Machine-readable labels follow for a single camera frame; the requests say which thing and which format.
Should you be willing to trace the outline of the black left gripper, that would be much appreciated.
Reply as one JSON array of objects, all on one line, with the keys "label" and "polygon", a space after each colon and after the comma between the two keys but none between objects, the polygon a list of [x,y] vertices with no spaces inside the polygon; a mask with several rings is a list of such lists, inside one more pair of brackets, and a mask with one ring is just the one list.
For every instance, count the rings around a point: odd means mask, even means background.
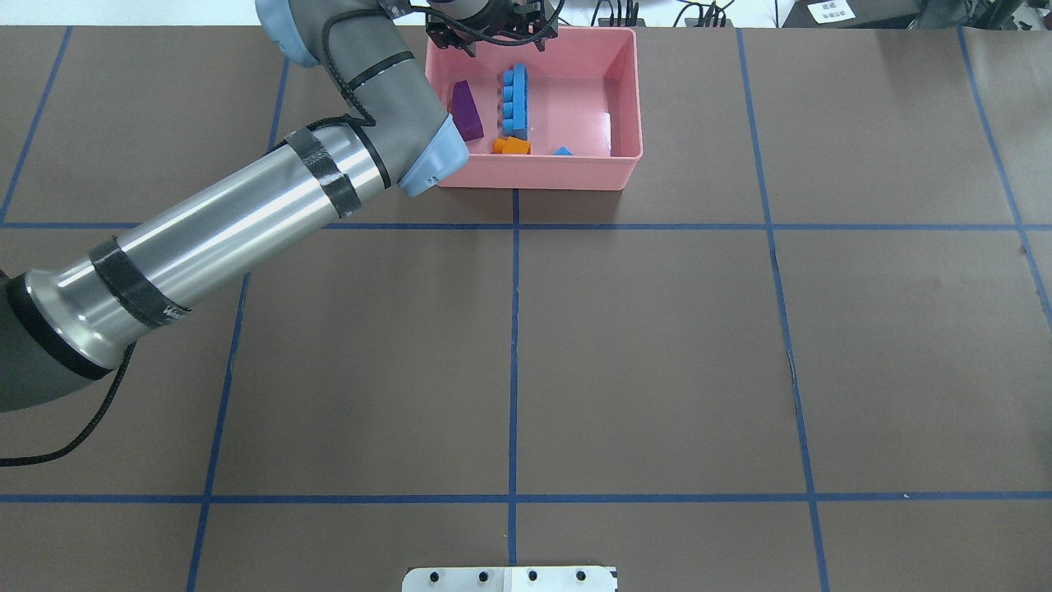
[{"label": "black left gripper", "polygon": [[428,1],[425,30],[438,49],[477,56],[478,44],[533,46],[559,37],[560,1]]}]

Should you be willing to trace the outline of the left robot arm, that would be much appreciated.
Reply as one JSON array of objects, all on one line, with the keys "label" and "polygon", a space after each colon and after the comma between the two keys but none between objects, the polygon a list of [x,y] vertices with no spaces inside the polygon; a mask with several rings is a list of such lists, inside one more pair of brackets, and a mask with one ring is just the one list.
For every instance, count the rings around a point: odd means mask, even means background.
[{"label": "left robot arm", "polygon": [[394,22],[426,16],[441,49],[533,45],[559,34],[562,1],[259,1],[256,14],[301,67],[325,68],[348,113],[289,132],[241,171],[102,241],[64,270],[2,280],[3,412],[108,376],[139,338],[349,217],[391,187],[431,190],[468,162],[454,118]]}]

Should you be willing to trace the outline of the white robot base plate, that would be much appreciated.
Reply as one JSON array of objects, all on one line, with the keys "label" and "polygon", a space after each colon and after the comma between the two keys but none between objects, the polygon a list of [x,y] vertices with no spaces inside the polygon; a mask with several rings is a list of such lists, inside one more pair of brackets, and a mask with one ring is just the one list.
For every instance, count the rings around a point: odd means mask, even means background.
[{"label": "white robot base plate", "polygon": [[402,591],[618,591],[616,568],[494,566],[414,568]]}]

